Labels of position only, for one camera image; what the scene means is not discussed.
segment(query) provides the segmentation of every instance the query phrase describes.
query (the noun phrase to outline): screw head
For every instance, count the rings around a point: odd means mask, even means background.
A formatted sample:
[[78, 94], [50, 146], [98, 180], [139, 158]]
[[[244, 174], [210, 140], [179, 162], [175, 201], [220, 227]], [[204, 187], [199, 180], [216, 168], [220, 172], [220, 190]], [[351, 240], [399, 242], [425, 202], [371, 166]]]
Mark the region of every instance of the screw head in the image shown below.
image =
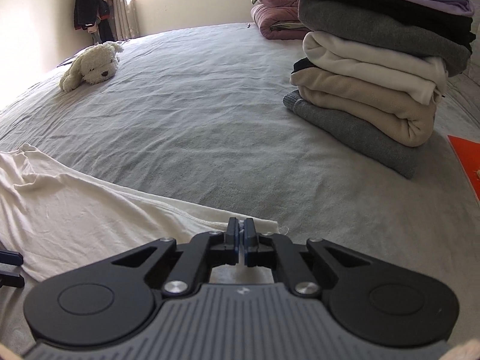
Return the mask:
[[311, 281], [302, 281], [295, 286], [295, 291], [302, 295], [311, 295], [320, 289], [318, 285]]
[[165, 283], [163, 286], [163, 289], [171, 294], [181, 294], [182, 292], [185, 292], [187, 288], [187, 283], [181, 280], [172, 280]]

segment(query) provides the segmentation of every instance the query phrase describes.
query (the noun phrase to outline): round pad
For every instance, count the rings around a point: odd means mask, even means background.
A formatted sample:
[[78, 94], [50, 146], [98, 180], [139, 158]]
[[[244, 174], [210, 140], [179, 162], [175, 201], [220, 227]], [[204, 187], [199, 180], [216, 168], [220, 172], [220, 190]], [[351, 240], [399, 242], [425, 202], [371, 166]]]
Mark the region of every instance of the round pad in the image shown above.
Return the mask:
[[98, 314], [110, 307], [113, 300], [113, 291], [99, 284], [77, 284], [63, 290], [58, 297], [60, 307], [75, 315]]
[[370, 293], [370, 302], [376, 309], [390, 315], [409, 315], [425, 304], [423, 294], [402, 284], [386, 284]]
[[66, 347], [95, 347], [140, 327], [154, 297], [135, 269], [95, 264], [52, 277], [26, 297], [25, 318], [33, 335]]
[[349, 332], [387, 347], [447, 339], [458, 317], [458, 300], [445, 284], [389, 264], [342, 271], [328, 306]]

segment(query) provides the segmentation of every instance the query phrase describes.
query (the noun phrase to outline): wall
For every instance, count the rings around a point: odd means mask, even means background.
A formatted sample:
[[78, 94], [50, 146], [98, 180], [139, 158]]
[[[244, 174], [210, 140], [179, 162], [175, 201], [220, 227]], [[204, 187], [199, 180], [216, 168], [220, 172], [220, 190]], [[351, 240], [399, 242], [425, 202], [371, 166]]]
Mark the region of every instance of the wall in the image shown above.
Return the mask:
[[135, 0], [140, 35], [251, 22], [250, 0]]
[[92, 44], [73, 26], [75, 0], [0, 0], [0, 108]]

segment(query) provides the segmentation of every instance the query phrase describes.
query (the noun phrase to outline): curtain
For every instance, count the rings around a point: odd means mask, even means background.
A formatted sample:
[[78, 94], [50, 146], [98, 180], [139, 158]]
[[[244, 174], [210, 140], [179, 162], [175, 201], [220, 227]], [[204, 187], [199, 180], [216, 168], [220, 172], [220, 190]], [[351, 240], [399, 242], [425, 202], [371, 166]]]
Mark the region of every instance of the curtain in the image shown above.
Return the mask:
[[125, 41], [139, 36], [134, 0], [113, 0], [113, 19], [117, 40]]

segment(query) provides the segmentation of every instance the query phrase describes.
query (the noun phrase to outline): orange object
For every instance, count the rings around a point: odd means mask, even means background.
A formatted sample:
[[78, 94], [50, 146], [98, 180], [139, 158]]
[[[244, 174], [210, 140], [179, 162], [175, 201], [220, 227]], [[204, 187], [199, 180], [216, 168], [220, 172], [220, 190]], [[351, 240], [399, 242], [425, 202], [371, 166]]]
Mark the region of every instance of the orange object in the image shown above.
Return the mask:
[[480, 143], [451, 135], [448, 135], [448, 139], [480, 200]]

